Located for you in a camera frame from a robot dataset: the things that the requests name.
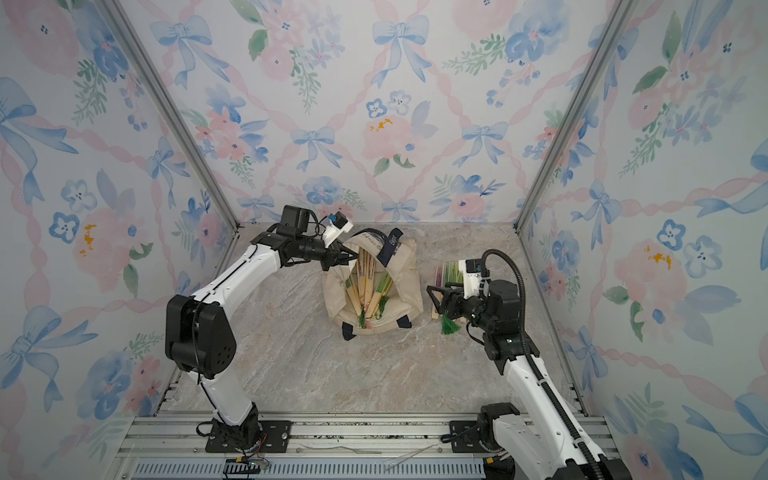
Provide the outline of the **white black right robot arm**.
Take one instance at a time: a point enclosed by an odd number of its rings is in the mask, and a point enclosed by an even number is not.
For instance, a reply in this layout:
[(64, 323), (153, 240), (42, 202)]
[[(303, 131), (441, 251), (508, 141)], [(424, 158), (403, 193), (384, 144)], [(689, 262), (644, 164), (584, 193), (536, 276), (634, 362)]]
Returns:
[(629, 479), (628, 467), (609, 458), (581, 426), (557, 391), (525, 331), (525, 292), (511, 281), (492, 280), (473, 295), (461, 287), (428, 286), (437, 312), (463, 317), (482, 331), (488, 359), (511, 385), (532, 421), (511, 404), (491, 404), (478, 415), (480, 438), (508, 453), (529, 479)]

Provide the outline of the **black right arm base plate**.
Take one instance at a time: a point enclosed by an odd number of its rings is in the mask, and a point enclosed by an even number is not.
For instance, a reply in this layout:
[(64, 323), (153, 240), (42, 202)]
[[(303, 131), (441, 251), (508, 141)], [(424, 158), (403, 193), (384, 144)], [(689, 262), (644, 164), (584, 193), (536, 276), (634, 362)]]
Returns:
[(480, 442), (480, 431), (476, 421), (452, 420), (448, 426), (448, 444), (453, 453), (480, 454), (486, 452)]

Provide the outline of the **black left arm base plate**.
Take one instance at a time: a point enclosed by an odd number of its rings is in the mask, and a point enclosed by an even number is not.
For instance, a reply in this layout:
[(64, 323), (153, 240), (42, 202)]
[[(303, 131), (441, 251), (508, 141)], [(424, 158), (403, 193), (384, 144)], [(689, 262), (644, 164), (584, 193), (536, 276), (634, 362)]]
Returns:
[(292, 423), (287, 420), (258, 420), (243, 428), (232, 427), (213, 420), (205, 432), (198, 429), (204, 438), (206, 453), (255, 454), (285, 453), (288, 448)]

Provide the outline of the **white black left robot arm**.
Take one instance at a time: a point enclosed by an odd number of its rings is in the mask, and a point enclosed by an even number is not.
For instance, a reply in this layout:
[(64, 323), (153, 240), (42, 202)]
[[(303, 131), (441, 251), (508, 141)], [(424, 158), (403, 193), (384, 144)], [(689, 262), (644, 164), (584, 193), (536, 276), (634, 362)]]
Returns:
[(223, 273), (193, 294), (177, 294), (168, 302), (165, 355), (197, 380), (220, 423), (243, 427), (258, 416), (232, 366), (238, 340), (231, 317), (282, 268), (317, 262), (328, 271), (355, 260), (357, 254), (339, 239), (352, 228), (340, 211), (320, 220), (312, 210), (286, 206), (280, 220), (251, 240)]

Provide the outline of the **light green bamboo fan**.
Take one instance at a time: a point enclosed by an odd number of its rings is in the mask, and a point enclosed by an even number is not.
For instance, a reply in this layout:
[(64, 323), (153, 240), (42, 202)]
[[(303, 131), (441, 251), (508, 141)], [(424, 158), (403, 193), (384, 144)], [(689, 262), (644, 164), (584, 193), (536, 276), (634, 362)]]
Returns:
[(429, 295), (441, 322), (441, 333), (452, 335), (460, 331), (459, 325), (451, 316), (455, 312), (455, 300), (463, 295), (461, 285), (449, 283), (446, 287), (427, 286)]

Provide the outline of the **beige tote bag navy handles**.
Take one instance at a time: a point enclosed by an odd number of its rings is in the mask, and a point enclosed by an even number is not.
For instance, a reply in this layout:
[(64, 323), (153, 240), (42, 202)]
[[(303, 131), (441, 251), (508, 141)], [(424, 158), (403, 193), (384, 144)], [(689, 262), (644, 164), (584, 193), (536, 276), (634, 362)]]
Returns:
[(328, 316), (342, 338), (410, 329), (424, 312), (416, 242), (399, 228), (366, 228), (344, 246), (358, 258), (331, 268), (322, 283)]

